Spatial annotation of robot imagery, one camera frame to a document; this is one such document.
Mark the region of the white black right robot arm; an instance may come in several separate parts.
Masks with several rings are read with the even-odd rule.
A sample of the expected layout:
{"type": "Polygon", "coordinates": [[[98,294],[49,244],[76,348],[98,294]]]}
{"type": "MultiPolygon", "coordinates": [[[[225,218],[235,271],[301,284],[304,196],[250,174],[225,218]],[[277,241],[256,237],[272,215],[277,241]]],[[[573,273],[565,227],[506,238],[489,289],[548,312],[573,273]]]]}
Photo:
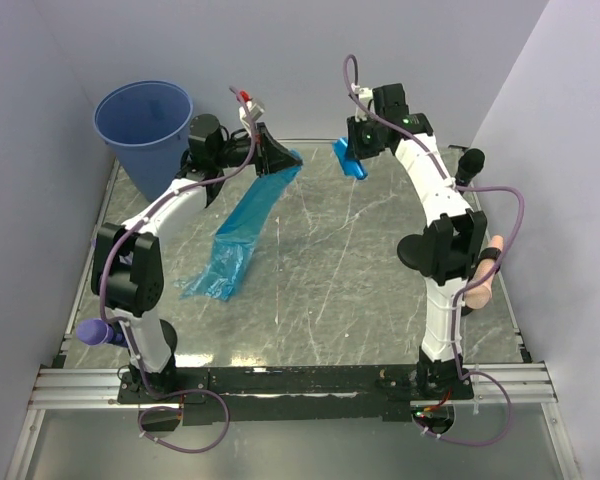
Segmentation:
{"type": "Polygon", "coordinates": [[[422,395],[438,398],[462,375],[458,293],[473,274],[487,219],[457,190],[431,124],[424,114],[410,113],[401,84],[348,87],[356,113],[347,120],[344,159],[358,165],[389,151],[406,172],[425,214],[422,232],[402,238],[397,255],[424,277],[426,286],[425,333],[411,382],[422,395]]]}

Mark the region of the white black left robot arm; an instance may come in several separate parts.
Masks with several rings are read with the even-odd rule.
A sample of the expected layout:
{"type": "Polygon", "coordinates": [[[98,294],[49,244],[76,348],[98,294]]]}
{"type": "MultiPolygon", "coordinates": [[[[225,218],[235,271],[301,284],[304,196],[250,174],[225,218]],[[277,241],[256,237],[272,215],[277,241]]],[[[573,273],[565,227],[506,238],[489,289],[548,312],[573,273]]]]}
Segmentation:
{"type": "Polygon", "coordinates": [[[101,316],[82,341],[125,348],[133,383],[156,402],[172,398],[178,386],[177,334],[158,314],[162,242],[209,207],[241,168],[253,167],[255,180],[215,233],[208,263],[193,282],[197,293],[229,299],[240,289],[274,204],[302,166],[301,156],[275,140],[262,122],[253,131],[230,133],[215,116],[196,116],[167,190],[124,223],[99,228],[91,289],[101,316]]]}

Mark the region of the blue plastic trash bag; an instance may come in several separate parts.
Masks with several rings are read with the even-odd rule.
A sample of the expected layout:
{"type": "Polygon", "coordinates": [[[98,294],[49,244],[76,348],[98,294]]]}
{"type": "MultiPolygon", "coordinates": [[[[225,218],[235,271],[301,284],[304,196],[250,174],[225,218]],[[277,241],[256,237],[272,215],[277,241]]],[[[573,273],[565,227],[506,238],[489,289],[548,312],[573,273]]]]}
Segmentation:
{"type": "Polygon", "coordinates": [[[300,171],[293,166],[252,182],[216,231],[204,269],[179,282],[182,299],[206,296],[228,301],[239,293],[269,214],[300,171]]]}

